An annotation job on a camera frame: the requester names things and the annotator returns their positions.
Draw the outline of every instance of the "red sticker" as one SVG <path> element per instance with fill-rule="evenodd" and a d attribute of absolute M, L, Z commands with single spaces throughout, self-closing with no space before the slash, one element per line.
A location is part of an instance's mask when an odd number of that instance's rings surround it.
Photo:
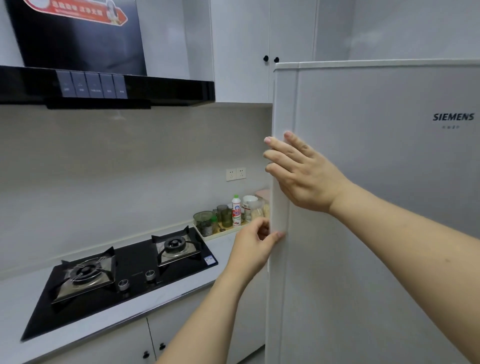
<path fill-rule="evenodd" d="M 113 0 L 106 3 L 93 0 L 24 0 L 38 12 L 89 20 L 110 25 L 124 25 L 128 18 L 115 6 Z"/>

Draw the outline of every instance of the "stove knob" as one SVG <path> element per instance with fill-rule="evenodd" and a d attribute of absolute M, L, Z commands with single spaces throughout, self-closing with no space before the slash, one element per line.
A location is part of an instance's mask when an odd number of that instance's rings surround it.
<path fill-rule="evenodd" d="M 126 291 L 130 287 L 130 282 L 128 282 L 128 279 L 122 279 L 119 282 L 119 290 L 121 292 Z"/>
<path fill-rule="evenodd" d="M 145 278 L 147 282 L 150 282 L 155 279 L 155 271 L 154 270 L 149 270 L 148 272 L 145 273 Z"/>

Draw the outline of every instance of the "hand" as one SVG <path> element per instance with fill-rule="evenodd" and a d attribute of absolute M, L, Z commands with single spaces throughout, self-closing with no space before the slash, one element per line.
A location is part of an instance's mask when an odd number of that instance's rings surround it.
<path fill-rule="evenodd" d="M 282 232 L 268 234 L 269 220 L 256 218 L 241 229 L 235 237 L 225 273 L 239 278 L 247 285 L 266 264 L 274 247 L 285 235 Z"/>
<path fill-rule="evenodd" d="M 264 157 L 273 163 L 265 170 L 280 183 L 283 193 L 296 206 L 330 212 L 330 207 L 352 183 L 327 158 L 300 140 L 284 134 L 287 143 L 267 137 L 270 150 Z"/>

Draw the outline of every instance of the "black glass cooktop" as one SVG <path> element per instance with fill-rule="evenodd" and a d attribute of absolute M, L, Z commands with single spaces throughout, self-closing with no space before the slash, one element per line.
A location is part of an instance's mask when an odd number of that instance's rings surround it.
<path fill-rule="evenodd" d="M 217 264 L 197 231 L 189 227 L 73 262 L 62 262 L 53 268 L 22 341 Z"/>

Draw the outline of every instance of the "wall socket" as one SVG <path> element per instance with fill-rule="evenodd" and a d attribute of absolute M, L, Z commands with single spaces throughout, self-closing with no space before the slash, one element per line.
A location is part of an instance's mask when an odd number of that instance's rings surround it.
<path fill-rule="evenodd" d="M 247 178 L 247 169 L 245 167 L 227 170 L 227 181 L 241 180 L 243 178 Z"/>
<path fill-rule="evenodd" d="M 237 179 L 237 169 L 229 169 L 227 170 L 227 181 L 233 181 Z"/>
<path fill-rule="evenodd" d="M 237 168 L 237 180 L 247 178 L 247 169 L 245 167 Z"/>

